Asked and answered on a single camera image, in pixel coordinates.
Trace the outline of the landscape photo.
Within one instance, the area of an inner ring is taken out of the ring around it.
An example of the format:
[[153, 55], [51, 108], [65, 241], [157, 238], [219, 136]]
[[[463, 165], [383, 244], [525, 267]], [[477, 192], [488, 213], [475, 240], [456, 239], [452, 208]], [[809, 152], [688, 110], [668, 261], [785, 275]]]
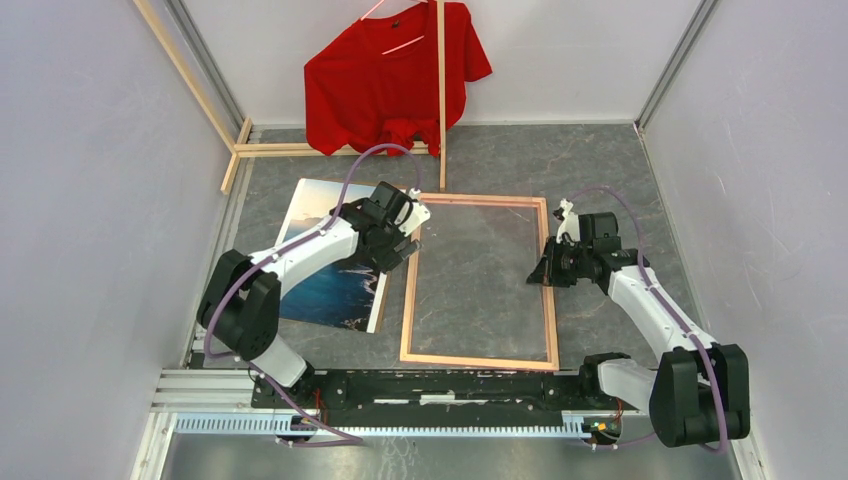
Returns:
[[[282, 243], [315, 226], [336, 206], [343, 183], [298, 181], [276, 241]], [[295, 286], [281, 300], [285, 320], [376, 333], [383, 323], [389, 276], [370, 260], [348, 258], [328, 265]]]

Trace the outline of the pink wooden picture frame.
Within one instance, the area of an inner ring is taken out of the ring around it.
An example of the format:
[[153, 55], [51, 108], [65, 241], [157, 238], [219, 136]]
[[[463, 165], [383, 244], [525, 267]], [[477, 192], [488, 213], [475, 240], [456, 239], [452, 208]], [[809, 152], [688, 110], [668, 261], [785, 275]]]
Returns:
[[[420, 201], [427, 205], [435, 204], [497, 208], [530, 208], [535, 211], [537, 216], [537, 238], [538, 249], [540, 251], [544, 249], [545, 242], [549, 236], [549, 224], [547, 220], [547, 201], [543, 197], [457, 193], [423, 193], [420, 195]], [[555, 298], [554, 291], [549, 286], [542, 286], [540, 288], [546, 342], [546, 359], [544, 361], [503, 359], [491, 357], [429, 355], [414, 353], [412, 351], [412, 340], [416, 307], [419, 257], [420, 254], [416, 252], [412, 254], [408, 260], [404, 296], [404, 309], [400, 335], [400, 361], [421, 364], [443, 364], [454, 367], [494, 369], [506, 371], [552, 372], [557, 371], [559, 369], [560, 363]]]

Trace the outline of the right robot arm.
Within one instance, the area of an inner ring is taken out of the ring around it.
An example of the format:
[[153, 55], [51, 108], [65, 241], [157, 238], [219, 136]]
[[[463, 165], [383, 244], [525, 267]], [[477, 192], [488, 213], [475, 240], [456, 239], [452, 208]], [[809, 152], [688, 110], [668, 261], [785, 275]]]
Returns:
[[742, 348], [718, 342], [669, 297], [643, 252], [623, 247], [614, 213], [577, 214], [565, 201], [553, 215], [560, 225], [528, 283], [592, 282], [628, 315], [658, 361], [649, 369], [623, 353], [589, 356], [577, 382], [580, 400], [602, 408], [617, 398], [635, 407], [670, 448], [701, 445], [721, 453], [746, 438], [751, 407]]

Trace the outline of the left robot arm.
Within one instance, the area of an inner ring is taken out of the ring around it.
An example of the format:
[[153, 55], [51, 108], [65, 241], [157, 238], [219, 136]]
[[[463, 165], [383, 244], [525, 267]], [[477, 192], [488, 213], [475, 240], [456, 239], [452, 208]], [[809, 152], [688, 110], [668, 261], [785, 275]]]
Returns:
[[305, 232], [250, 255], [231, 249], [213, 269], [196, 313], [208, 340], [251, 364], [276, 383], [290, 407], [314, 394], [310, 364], [279, 333], [282, 299], [297, 285], [340, 260], [364, 257], [389, 272], [415, 253], [412, 234], [431, 213], [420, 190], [381, 182], [369, 195], [339, 199]]

